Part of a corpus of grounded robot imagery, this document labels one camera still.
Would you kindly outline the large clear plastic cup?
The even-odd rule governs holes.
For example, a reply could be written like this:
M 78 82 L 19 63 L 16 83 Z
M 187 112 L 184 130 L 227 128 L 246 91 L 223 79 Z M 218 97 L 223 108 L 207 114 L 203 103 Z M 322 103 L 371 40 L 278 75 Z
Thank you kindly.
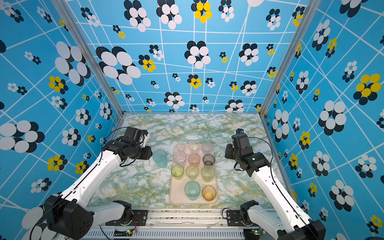
M 187 162 L 187 154 L 184 151 L 177 151 L 173 155 L 175 165 L 185 166 Z

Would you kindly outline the small clear faceted glass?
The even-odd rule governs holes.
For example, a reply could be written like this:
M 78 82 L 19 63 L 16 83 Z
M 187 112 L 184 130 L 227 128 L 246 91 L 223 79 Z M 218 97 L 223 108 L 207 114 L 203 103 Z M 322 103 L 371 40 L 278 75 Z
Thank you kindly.
M 201 144 L 199 142 L 190 142 L 189 143 L 189 149 L 192 151 L 192 152 L 196 152 L 200 149 L 201 147 Z

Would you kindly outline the light green textured cup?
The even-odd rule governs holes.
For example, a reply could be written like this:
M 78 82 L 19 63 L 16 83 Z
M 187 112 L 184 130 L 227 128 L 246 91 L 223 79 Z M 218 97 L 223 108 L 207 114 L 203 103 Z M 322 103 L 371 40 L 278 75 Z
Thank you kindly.
M 213 166 L 204 166 L 201 170 L 201 175 L 204 182 L 211 182 L 216 175 L 216 170 Z

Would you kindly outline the clear textured plastic cup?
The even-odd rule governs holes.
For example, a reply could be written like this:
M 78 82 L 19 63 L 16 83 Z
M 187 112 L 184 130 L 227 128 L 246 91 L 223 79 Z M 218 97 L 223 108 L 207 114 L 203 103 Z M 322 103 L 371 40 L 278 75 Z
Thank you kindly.
M 210 142 L 204 142 L 202 143 L 202 152 L 204 155 L 206 154 L 212 154 L 214 152 L 214 146 Z

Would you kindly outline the dark grey plastic cup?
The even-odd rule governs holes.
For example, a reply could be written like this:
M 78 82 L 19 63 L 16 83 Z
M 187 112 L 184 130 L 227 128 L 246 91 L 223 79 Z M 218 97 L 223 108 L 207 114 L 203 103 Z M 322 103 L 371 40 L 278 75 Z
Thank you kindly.
M 216 158 L 212 154 L 205 154 L 203 156 L 203 163 L 205 166 L 213 166 L 216 161 Z

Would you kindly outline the pink textured plastic cup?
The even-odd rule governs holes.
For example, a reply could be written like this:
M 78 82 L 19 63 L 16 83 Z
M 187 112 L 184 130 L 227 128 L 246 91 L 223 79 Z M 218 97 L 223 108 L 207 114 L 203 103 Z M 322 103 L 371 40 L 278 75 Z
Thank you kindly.
M 188 162 L 191 166 L 198 167 L 201 162 L 201 157 L 198 154 L 191 154 L 188 157 Z

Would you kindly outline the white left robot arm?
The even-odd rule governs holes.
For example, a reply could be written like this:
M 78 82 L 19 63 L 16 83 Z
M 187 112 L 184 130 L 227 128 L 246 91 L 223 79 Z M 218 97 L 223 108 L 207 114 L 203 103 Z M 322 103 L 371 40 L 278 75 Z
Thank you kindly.
M 147 145 L 149 132 L 126 127 L 123 136 L 110 140 L 102 148 L 90 168 L 58 196 L 50 196 L 44 203 L 42 220 L 47 228 L 59 235 L 79 240 L 95 226 L 110 221 L 130 223 L 134 219 L 132 205 L 122 200 L 88 210 L 90 199 L 105 178 L 116 167 L 126 167 L 127 159 L 149 160 L 153 155 Z

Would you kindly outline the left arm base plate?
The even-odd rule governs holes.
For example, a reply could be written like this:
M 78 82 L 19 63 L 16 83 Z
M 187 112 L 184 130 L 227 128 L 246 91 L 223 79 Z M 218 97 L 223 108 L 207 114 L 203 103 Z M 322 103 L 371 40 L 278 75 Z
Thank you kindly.
M 132 218 L 129 221 L 119 219 L 105 223 L 106 226 L 130 226 L 142 227 L 145 226 L 148 219 L 148 210 L 132 210 Z

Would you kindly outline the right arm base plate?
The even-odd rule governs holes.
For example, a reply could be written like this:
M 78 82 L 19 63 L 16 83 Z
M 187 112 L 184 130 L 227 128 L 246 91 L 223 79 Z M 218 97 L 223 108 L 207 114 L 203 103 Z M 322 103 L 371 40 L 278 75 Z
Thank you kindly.
M 224 218 L 229 227 L 258 227 L 257 224 L 247 224 L 241 217 L 240 210 L 225 210 Z

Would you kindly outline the bright green plastic cup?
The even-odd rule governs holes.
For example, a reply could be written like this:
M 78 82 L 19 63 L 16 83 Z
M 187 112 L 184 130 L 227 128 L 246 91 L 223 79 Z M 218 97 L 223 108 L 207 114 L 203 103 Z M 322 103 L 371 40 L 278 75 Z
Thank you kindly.
M 171 169 L 171 174 L 173 178 L 176 180 L 181 180 L 183 178 L 184 172 L 185 172 L 184 167 L 179 164 L 174 165 Z

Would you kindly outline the teal textured cup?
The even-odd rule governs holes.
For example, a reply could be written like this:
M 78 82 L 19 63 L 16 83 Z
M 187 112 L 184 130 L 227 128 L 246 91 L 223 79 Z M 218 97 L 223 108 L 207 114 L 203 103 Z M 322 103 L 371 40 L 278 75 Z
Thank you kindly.
M 184 190 L 188 199 L 195 201 L 200 195 L 201 186 L 196 181 L 189 181 L 186 183 Z
M 164 150 L 156 150 L 153 153 L 153 160 L 159 168 L 166 168 L 168 165 L 167 152 Z

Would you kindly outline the amber yellow plastic cup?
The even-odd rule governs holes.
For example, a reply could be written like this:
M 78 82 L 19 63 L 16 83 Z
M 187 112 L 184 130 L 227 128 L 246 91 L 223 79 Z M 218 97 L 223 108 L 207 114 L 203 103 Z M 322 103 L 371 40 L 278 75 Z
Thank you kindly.
M 207 202 L 212 202 L 217 198 L 217 190 L 211 185 L 207 185 L 202 189 L 202 197 Z

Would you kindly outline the pale green plastic cup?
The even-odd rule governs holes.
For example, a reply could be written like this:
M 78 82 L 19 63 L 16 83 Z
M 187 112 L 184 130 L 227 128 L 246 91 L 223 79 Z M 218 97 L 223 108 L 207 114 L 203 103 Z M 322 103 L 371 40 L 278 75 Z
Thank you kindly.
M 199 167 L 190 165 L 186 168 L 186 175 L 190 180 L 195 180 L 199 175 Z

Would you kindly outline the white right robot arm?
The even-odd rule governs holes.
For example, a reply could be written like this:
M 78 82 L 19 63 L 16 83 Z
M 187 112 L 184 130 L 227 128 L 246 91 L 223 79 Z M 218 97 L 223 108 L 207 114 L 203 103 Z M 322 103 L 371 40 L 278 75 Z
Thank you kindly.
M 237 129 L 232 143 L 226 146 L 225 158 L 234 160 L 240 172 L 246 172 L 263 190 L 277 216 L 266 212 L 256 201 L 240 207 L 241 221 L 256 224 L 276 240 L 323 240 L 326 228 L 296 203 L 276 177 L 271 162 L 262 153 L 255 153 L 244 130 Z

